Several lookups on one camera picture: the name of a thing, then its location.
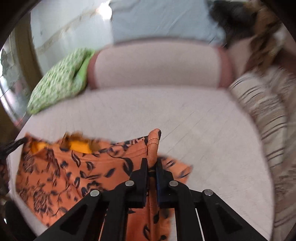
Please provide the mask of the orange floral garment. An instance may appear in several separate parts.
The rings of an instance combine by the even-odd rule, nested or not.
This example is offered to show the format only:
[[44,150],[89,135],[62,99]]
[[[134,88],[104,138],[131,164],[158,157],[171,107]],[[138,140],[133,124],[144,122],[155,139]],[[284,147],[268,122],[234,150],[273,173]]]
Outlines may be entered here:
[[26,135],[16,174],[16,191],[31,212],[47,227],[52,226],[92,190],[110,191],[127,181],[147,158],[185,183],[192,167],[158,154],[161,131],[113,143],[90,140],[80,134],[65,134],[48,143]]

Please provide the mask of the quilted pink bed mattress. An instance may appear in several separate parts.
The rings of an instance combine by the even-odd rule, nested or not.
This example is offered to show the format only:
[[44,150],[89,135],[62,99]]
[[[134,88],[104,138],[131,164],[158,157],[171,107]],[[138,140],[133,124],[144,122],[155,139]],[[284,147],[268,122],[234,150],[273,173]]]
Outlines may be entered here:
[[159,152],[193,167],[187,185],[213,190],[266,239],[273,184],[260,137],[225,89],[130,87],[87,90],[32,117],[19,133],[56,141],[66,132],[115,142],[162,132]]

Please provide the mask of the wooden glass cabinet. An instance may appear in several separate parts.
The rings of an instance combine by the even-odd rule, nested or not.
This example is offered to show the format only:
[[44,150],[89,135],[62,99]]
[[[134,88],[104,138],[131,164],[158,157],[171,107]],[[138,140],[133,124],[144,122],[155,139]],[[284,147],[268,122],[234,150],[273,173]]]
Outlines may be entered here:
[[2,143],[14,140],[30,118],[27,105],[41,77],[28,13],[1,46]]

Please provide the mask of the green patterned pillow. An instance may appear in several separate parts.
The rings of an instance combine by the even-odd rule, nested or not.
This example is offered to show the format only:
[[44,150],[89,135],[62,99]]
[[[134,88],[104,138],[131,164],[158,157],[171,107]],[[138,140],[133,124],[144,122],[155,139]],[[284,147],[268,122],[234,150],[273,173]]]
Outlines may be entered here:
[[93,49],[78,48],[55,64],[38,82],[27,106],[30,114],[78,95],[87,85],[87,68]]

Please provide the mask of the pink bolster cushion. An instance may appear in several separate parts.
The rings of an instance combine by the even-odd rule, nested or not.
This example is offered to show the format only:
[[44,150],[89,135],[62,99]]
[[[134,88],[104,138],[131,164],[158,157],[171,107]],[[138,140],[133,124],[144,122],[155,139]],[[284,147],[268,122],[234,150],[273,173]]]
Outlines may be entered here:
[[97,51],[87,68],[90,89],[145,85],[227,88],[234,80],[226,50],[172,39],[132,41]]

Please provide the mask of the striped beige pillow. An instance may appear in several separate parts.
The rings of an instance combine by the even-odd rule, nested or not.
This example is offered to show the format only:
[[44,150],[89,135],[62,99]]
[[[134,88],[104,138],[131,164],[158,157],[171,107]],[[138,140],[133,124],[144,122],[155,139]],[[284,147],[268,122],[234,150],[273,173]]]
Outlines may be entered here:
[[274,184],[272,240],[295,237],[295,75],[272,66],[247,72],[229,91],[253,119]]

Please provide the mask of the brown crumpled cloth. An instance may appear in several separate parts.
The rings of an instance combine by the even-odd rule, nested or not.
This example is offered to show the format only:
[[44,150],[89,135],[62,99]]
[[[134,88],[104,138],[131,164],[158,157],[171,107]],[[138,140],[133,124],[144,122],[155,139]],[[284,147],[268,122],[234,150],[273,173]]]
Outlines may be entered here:
[[254,37],[251,40],[250,58],[245,72],[265,73],[281,50],[285,36],[280,34],[283,26],[279,17],[262,1],[249,1],[246,6],[256,15],[253,25]]

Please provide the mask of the light blue pillow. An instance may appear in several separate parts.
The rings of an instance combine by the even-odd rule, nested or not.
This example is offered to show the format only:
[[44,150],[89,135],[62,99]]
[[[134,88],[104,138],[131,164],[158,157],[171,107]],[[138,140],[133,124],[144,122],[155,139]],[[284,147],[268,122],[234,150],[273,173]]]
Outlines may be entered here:
[[223,45],[226,40],[207,1],[110,1],[109,6],[116,43],[168,37]]

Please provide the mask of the black fluffy fabric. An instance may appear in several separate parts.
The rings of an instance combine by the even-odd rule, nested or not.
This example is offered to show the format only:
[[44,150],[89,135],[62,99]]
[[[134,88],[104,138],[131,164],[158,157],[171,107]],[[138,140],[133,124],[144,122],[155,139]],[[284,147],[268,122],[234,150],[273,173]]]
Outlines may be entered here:
[[243,1],[207,1],[209,15],[225,31],[225,48],[254,35],[257,11]]

